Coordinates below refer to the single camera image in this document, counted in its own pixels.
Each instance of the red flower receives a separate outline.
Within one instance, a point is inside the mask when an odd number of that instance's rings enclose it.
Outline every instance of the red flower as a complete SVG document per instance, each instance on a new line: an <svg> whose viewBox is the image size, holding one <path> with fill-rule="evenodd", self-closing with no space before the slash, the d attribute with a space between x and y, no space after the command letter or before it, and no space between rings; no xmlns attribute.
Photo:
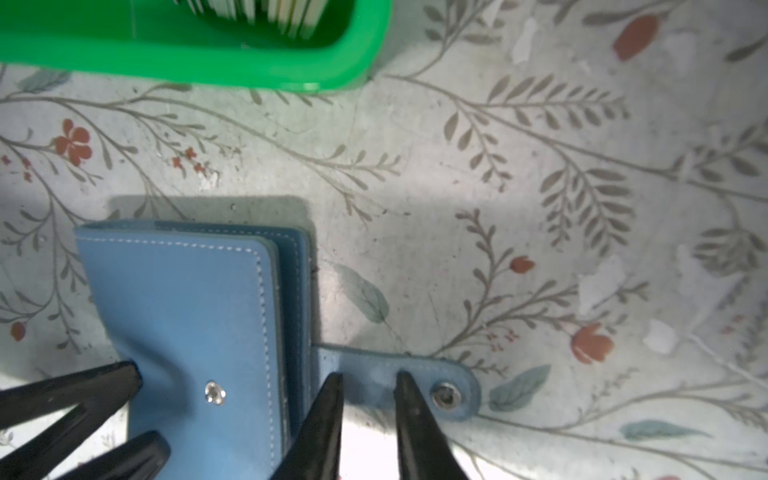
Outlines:
<svg viewBox="0 0 768 480"><path fill-rule="evenodd" d="M511 268L513 272L520 273L521 275L528 272L534 266L536 266L536 263L529 260L527 255L515 257L509 264L509 268Z"/></svg>
<svg viewBox="0 0 768 480"><path fill-rule="evenodd" d="M581 328L571 339L571 351L576 360L587 365L592 360L602 362L611 350L614 349L614 341L605 335L595 335L600 328L600 323L592 323Z"/></svg>
<svg viewBox="0 0 768 480"><path fill-rule="evenodd" d="M24 335L27 333L27 327L22 322L15 322L11 325L11 336L17 341L21 342Z"/></svg>
<svg viewBox="0 0 768 480"><path fill-rule="evenodd" d="M73 127L72 120L69 118L64 120L64 137L56 137L54 145L57 154L63 155L66 152L69 161L78 167L82 160L91 158L93 154L91 148L86 145L91 140L91 135L83 127Z"/></svg>
<svg viewBox="0 0 768 480"><path fill-rule="evenodd" d="M614 51L621 61L627 61L650 45L659 30L659 17L641 15L629 22L614 42Z"/></svg>

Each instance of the silver snap button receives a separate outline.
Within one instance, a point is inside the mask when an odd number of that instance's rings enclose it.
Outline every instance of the silver snap button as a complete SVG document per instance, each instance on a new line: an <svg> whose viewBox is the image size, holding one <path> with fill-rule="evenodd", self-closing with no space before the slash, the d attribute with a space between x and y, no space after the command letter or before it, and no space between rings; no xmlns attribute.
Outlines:
<svg viewBox="0 0 768 480"><path fill-rule="evenodd" d="M435 406L445 412L457 409L462 404L462 394L452 383L439 383L432 387L430 393Z"/></svg>
<svg viewBox="0 0 768 480"><path fill-rule="evenodd" d="M227 392L218 383L210 381L205 384L205 399L208 403L223 405L226 397Z"/></svg>

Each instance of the blue wallet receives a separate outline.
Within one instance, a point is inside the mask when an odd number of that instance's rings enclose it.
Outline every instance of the blue wallet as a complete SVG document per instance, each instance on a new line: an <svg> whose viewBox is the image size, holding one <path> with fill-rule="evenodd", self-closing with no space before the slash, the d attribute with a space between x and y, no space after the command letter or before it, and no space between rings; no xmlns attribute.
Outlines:
<svg viewBox="0 0 768 480"><path fill-rule="evenodd" d="M330 372L344 374L348 403L394 408L406 370L439 419L478 411L478 381L459 363L312 344L301 230L116 220L76 236L108 335L144 379L128 436L158 430L171 446L160 479L269 478ZM436 397L446 385L450 408Z"/></svg>

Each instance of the green plastic container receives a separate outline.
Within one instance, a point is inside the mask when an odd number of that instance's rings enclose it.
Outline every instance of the green plastic container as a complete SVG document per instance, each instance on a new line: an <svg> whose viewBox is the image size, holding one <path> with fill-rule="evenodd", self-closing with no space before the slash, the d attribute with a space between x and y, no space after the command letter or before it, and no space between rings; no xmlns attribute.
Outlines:
<svg viewBox="0 0 768 480"><path fill-rule="evenodd" d="M365 78L391 0L329 0L315 35L171 0L0 0L0 61L175 82L323 91Z"/></svg>

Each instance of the floral pattern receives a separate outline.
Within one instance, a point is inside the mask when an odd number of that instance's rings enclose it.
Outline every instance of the floral pattern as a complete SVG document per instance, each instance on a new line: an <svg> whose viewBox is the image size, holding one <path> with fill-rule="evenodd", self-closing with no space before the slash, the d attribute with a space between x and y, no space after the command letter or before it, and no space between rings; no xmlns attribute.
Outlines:
<svg viewBox="0 0 768 480"><path fill-rule="evenodd" d="M287 223L316 240L319 341L477 375L479 415L443 425L471 478L768 475L768 6L718 7L740 32L690 0L402 8L369 81L334 94L1 66L13 376L113 358L73 227ZM728 282L703 313L680 247ZM624 279L583 308L613 259ZM370 446L390 417L353 415L342 476L393 478ZM105 428L77 462L124 439Z"/></svg>

